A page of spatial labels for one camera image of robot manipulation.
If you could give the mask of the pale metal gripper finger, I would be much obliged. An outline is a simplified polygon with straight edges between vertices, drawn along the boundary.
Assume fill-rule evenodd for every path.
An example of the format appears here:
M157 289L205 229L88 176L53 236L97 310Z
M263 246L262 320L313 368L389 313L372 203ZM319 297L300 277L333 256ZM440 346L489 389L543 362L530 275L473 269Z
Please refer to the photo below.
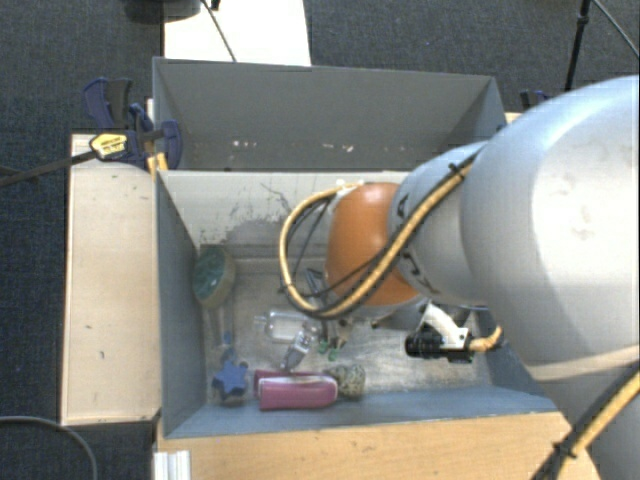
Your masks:
M289 344L280 363L281 368L297 368L306 357L306 334L299 331Z
M313 338L305 333L298 333L287 350L287 369L294 370L305 359L311 349Z

